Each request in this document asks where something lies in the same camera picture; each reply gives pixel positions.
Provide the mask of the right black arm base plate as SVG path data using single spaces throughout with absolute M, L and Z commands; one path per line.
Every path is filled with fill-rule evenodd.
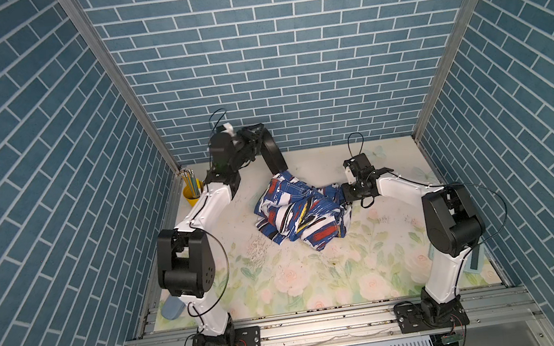
M 446 327 L 462 327 L 470 324 L 459 296 L 442 304 L 429 299 L 416 304 L 405 301 L 396 304 L 393 312 L 403 334 L 431 329 L 439 330 Z

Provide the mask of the black leather belt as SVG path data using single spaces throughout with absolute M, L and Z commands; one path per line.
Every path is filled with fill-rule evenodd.
M 266 129 L 261 131 L 261 149 L 260 153 L 273 175 L 280 174 L 288 170 L 288 164 L 280 151 L 272 134 Z

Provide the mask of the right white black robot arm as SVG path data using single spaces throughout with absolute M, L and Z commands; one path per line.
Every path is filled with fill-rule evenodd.
M 434 185 L 405 178 L 390 168 L 375 168 L 360 153 L 343 162 L 348 202 L 387 197 L 421 208 L 429 243 L 434 248 L 429 281 L 421 304 L 450 304 L 459 296 L 459 280 L 466 261 L 485 233 L 465 185 Z

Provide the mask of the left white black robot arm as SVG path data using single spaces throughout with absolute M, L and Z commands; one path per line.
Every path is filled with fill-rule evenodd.
M 212 244 L 220 245 L 212 230 L 241 184 L 240 170 L 262 156 L 273 173 L 286 164 L 264 124 L 233 131 L 219 128 L 208 143 L 210 167 L 202 193 L 185 218 L 157 238 L 157 276 L 161 289 L 182 303 L 197 321 L 204 337 L 222 338 L 233 329 L 233 319 L 220 306 L 213 289 L 216 265 Z

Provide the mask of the blue patterned trousers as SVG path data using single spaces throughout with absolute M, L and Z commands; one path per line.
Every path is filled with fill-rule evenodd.
M 256 227 L 269 240 L 303 241 L 318 252 L 346 237 L 351 212 L 352 203 L 339 184 L 313 187 L 289 171 L 272 177 L 254 208 Z

